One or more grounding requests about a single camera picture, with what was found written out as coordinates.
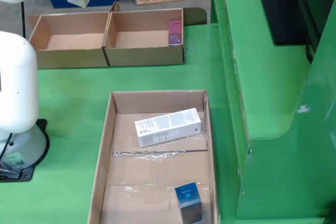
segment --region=blue product box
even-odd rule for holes
[[[190,224],[202,219],[202,202],[196,183],[175,188],[180,204],[183,224]]]

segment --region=gray floor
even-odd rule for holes
[[[136,6],[134,0],[119,0],[122,11],[129,10],[149,10],[149,9],[166,9],[178,7],[201,7],[210,14],[210,0],[190,0],[179,1],[164,4]],[[96,12],[108,11],[109,6],[88,7],[88,8],[66,8],[54,9],[50,0],[26,0],[25,1],[25,14],[26,22],[27,16],[31,14],[50,14],[50,13],[71,13],[71,12]],[[27,38],[30,37],[32,29],[27,23]],[[11,33],[22,34],[22,20],[20,4],[6,4],[0,2],[0,30],[8,31]]]

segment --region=open cardboard box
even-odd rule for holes
[[[117,2],[108,12],[30,15],[38,68],[108,67],[102,46],[114,10]]]
[[[201,8],[31,15],[29,42],[39,69],[183,64],[183,43],[168,46],[169,20],[206,24]]]
[[[183,64],[182,43],[169,46],[169,21],[182,20],[183,9],[113,12],[104,48],[111,66]]]
[[[202,134],[139,147],[134,121],[190,108],[196,108],[199,113]],[[203,218],[198,223],[217,224],[213,143],[206,92],[112,92],[88,224],[182,223],[174,188],[192,182],[196,182],[202,201]]]

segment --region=green table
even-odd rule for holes
[[[0,184],[1,223],[86,223],[110,91],[204,88],[211,107],[219,205],[222,215],[224,208],[233,213],[239,181],[214,24],[185,28],[185,65],[39,70],[39,118],[48,120],[50,150],[30,182]]]

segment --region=barcode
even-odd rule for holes
[[[25,162],[23,162],[23,160],[19,161],[19,162],[15,162],[16,165],[24,165]]]
[[[142,134],[142,133],[147,133],[147,132],[151,132],[151,130],[143,130],[143,131],[140,131],[140,134]]]

